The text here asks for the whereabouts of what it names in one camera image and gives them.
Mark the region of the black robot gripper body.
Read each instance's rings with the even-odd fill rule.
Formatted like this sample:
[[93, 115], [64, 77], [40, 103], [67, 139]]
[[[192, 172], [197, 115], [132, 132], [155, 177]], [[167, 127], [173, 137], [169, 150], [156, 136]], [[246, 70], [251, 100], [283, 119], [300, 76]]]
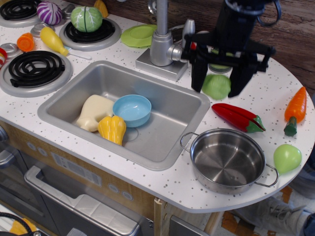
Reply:
[[264, 72], [276, 50], [251, 40], [251, 33], [264, 13], [267, 0], [225, 0], [215, 29], [209, 33], [187, 33], [181, 58], [196, 63], [197, 58], [210, 64], [253, 68]]

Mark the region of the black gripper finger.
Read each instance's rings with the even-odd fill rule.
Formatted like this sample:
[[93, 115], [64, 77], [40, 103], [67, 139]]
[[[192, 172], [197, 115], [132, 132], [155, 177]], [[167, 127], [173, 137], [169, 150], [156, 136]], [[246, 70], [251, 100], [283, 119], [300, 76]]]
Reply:
[[191, 73], [191, 87], [196, 92], [201, 92], [208, 71], [209, 62], [208, 48], [197, 48], [193, 57]]
[[230, 75], [231, 90], [228, 97], [238, 96], [256, 72], [257, 54], [241, 55], [240, 62], [233, 67]]

